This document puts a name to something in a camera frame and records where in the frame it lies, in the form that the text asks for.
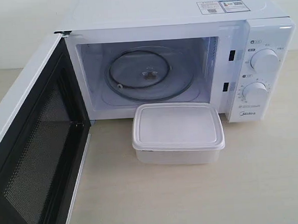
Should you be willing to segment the white Midea microwave oven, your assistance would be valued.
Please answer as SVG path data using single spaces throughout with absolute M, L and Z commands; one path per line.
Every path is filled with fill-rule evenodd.
M 222 0 L 78 0 L 56 28 L 69 32 L 66 45 L 90 120 L 132 118 L 149 103 L 209 103 L 230 122 L 264 117 L 294 32 L 291 18 L 271 0 L 242 0 L 249 12 L 203 15 L 197 2 Z M 177 97 L 138 102 L 112 91 L 107 64 L 140 46 L 181 50 L 194 63 L 192 85 Z M 256 72 L 252 56 L 273 50 L 275 71 Z M 243 89 L 261 82 L 262 103 L 248 103 Z

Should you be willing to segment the upper white power knob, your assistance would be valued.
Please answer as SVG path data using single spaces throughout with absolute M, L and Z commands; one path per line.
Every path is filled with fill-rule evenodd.
M 279 64 L 279 58 L 272 49 L 263 49 L 255 53 L 251 60 L 251 67 L 256 72 L 275 71 Z

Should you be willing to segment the white microwave door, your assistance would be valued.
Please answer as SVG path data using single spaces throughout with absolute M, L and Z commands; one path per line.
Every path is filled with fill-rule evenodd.
M 69 224 L 91 123 L 68 36 L 48 36 L 0 102 L 0 224 Z

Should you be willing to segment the lower white timer knob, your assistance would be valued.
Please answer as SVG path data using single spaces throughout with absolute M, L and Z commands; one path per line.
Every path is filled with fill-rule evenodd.
M 243 98 L 248 103 L 262 103 L 268 97 L 268 90 L 261 82 L 253 82 L 243 89 Z

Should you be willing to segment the white lidded plastic container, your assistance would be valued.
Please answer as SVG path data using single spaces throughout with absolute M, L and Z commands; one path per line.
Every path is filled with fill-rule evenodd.
M 208 164 L 218 160 L 225 137 L 209 103 L 151 103 L 135 111 L 132 146 L 147 164 Z

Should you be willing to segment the glass turntable plate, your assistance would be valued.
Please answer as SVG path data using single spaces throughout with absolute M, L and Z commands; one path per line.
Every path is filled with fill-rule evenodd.
M 168 100 L 186 91 L 195 78 L 194 63 L 179 49 L 140 46 L 119 53 L 107 64 L 105 81 L 123 98 Z

